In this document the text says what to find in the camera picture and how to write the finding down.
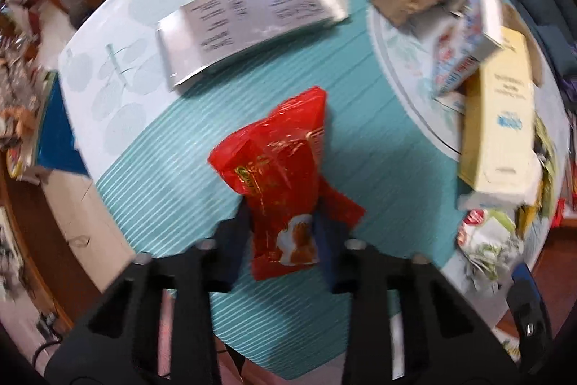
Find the teal striped table runner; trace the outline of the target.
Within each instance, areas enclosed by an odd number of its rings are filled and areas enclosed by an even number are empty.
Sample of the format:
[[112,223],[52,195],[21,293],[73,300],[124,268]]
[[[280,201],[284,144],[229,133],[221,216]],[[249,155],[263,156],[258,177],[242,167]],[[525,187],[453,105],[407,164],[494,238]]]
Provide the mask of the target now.
[[450,112],[431,102],[426,50],[392,27],[372,35],[369,0],[345,23],[202,79],[147,126],[97,182],[137,251],[176,254],[246,196],[254,229],[216,334],[297,379],[345,349],[348,299],[327,291],[307,234],[323,202],[354,235],[397,257],[455,254],[456,161],[433,145]]

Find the silver foil packet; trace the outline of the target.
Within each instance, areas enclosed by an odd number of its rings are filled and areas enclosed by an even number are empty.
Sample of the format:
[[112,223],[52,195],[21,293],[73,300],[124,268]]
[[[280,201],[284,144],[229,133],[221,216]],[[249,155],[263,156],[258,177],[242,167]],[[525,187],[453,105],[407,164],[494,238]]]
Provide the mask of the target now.
[[348,0],[194,0],[158,21],[167,84],[178,89],[202,73],[348,17]]

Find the yellow tall carton box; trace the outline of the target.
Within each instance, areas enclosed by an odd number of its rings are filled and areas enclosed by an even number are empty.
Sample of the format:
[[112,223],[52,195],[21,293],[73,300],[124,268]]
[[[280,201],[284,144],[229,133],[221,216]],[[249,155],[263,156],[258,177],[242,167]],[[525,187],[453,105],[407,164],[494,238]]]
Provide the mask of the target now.
[[477,193],[521,202],[533,165],[534,84],[525,36],[501,32],[503,48],[467,79],[459,177]]

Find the white blue red carton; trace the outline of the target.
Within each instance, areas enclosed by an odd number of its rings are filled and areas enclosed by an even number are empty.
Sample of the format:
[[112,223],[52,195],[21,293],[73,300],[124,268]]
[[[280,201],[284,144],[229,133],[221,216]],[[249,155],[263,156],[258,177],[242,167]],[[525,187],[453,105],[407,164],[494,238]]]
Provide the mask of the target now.
[[450,21],[434,48],[433,96],[457,91],[503,47],[502,0],[449,0]]

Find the red snack wrapper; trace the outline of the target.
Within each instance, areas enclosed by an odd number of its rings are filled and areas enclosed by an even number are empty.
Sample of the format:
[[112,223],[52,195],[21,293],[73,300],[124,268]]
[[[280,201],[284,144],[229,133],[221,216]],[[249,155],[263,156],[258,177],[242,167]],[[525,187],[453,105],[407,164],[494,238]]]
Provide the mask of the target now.
[[229,135],[208,157],[250,209],[251,273],[257,281],[317,264],[312,236],[316,207],[347,229],[365,215],[362,206],[322,176],[326,107],[326,91],[314,86]]

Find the white patterned tablecloth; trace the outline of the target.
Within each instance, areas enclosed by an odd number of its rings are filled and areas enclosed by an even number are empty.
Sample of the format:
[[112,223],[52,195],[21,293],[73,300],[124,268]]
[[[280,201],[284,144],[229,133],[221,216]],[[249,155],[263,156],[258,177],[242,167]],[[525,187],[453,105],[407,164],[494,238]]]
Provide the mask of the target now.
[[176,253],[227,217],[237,198],[209,152],[318,85],[329,105],[324,173],[366,208],[360,235],[395,255],[430,255],[488,323],[500,320],[504,294],[477,292],[455,246],[458,120],[430,97],[432,43],[349,0],[340,25],[173,90],[155,25],[190,1],[107,0],[59,58],[80,153],[131,246]]

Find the crumpled white green wrapper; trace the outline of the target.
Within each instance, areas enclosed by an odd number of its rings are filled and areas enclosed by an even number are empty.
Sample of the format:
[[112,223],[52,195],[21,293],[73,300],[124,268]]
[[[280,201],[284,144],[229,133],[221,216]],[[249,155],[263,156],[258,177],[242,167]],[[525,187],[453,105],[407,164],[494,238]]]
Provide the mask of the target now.
[[457,246],[467,259],[467,275],[475,289],[486,294],[500,290],[524,252],[514,221],[495,209],[468,211],[458,227]]

